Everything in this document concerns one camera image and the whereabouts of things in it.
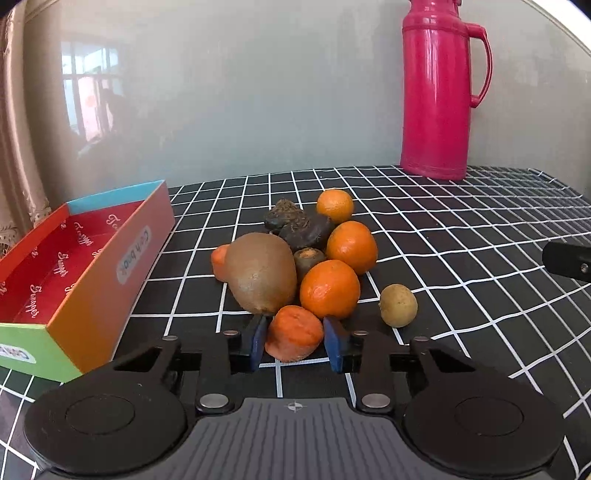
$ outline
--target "table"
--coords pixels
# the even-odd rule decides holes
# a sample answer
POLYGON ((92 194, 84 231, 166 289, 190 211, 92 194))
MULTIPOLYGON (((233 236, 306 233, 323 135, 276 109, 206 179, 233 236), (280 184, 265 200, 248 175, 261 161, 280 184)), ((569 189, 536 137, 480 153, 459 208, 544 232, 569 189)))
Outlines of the table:
MULTIPOLYGON (((323 189, 347 190, 354 220, 379 247, 361 277, 348 329, 381 329, 400 343, 427 335, 533 385, 564 413, 567 438, 556 475, 573 479, 591 463, 591 296, 589 286, 541 266, 549 239, 591 246, 591 203, 537 170, 469 167, 461 182, 432 181, 397 167, 348 167, 265 174, 170 188, 176 225, 144 283, 116 356, 145 341, 177 335, 187 348, 241 329, 249 319, 213 278, 218 245, 262 232, 280 198, 314 210, 323 189), (402 283, 415 292, 416 320, 390 330, 379 292, 402 283)), ((282 364, 265 354, 252 376, 235 375, 238 396, 355 398, 354 378, 330 370, 324 349, 282 364)), ((22 436, 28 406, 55 382, 0 370, 0 458, 4 480, 30 479, 34 462, 22 436)), ((182 395, 191 399, 188 377, 182 395)))

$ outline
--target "colorful box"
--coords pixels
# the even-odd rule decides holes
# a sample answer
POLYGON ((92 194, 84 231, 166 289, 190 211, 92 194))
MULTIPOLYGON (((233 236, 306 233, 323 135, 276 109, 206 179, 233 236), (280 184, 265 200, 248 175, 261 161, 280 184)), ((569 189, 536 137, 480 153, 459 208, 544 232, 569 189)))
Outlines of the colorful box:
POLYGON ((110 361, 173 225, 164 181, 55 210, 0 260, 0 365, 66 382, 110 361))

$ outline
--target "metal screw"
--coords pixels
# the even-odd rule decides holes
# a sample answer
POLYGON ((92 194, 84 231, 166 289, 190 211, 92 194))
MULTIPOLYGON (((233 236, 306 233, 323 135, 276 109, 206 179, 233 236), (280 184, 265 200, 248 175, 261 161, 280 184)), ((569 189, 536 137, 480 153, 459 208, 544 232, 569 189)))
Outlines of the metal screw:
POLYGON ((221 393, 208 393, 199 399, 199 403, 205 408, 225 407, 230 399, 221 393))
POLYGON ((383 393, 370 393, 361 399, 367 408, 384 408, 390 405, 390 398, 383 393))

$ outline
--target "white wall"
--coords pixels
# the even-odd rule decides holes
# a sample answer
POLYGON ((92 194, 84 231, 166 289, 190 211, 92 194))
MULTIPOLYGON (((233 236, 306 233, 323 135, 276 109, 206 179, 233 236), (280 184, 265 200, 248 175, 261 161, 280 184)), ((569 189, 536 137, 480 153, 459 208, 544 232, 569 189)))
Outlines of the white wall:
MULTIPOLYGON (((591 186, 591 57, 521 0, 465 0, 495 59, 470 162, 542 168, 591 186)), ((25 28, 25 92, 53 203, 292 168, 397 163, 407 0, 59 0, 25 28), (117 45, 128 121, 79 155, 61 40, 117 45)), ((483 48, 473 43, 473 81, 483 48)))

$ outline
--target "fruit pile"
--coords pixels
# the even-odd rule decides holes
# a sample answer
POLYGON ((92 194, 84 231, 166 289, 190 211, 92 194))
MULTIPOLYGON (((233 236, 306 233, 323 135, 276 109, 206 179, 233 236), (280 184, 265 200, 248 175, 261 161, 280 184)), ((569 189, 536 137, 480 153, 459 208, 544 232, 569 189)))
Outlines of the fruit pile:
MULTIPOLYGON (((353 313, 359 275, 377 262, 371 231, 351 220, 355 205, 343 190, 326 190, 309 215, 281 199, 265 215, 269 233, 247 233, 212 253, 215 277, 242 308, 274 314, 265 350, 282 362, 306 358, 323 339, 322 318, 353 313), (296 300, 299 286, 299 303, 296 300)), ((417 314, 413 293, 390 285, 380 295, 380 311, 392 327, 408 325, 417 314)))

